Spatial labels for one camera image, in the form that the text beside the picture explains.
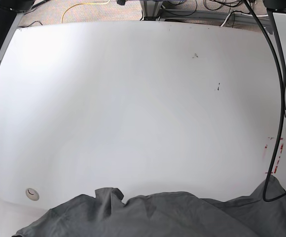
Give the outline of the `red tape rectangle marking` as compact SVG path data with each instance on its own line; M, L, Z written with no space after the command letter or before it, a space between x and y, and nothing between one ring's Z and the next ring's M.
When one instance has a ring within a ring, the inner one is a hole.
M284 142L285 142L284 138L281 138L278 150L276 151L276 158L274 161L274 165L273 165L271 174L275 174L277 172L279 162L280 162L280 158L281 158L281 154L282 154L283 147L284 147ZM265 174L268 173L268 169L269 169L269 166L271 163L275 143L276 143L276 138L268 137L266 140L265 146L264 146L262 162L263 162L263 169L265 171Z

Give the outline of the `left table grommet hole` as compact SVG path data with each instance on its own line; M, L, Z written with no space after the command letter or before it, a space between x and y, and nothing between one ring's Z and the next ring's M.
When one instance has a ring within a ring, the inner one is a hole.
M26 191L26 196L32 200L32 201L38 201L39 200L39 194L36 190L32 189L32 188L27 188Z

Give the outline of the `dark grey T-shirt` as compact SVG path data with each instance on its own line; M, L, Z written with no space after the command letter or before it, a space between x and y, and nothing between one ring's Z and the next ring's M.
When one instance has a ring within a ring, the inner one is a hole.
M251 195L221 202L187 192L137 196L117 188L79 195L16 232L18 237L286 237L286 196Z

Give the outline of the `aluminium frame base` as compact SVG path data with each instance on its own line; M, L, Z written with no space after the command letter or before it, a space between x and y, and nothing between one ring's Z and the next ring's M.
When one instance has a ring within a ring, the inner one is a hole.
M141 0L142 20L256 26L242 0Z

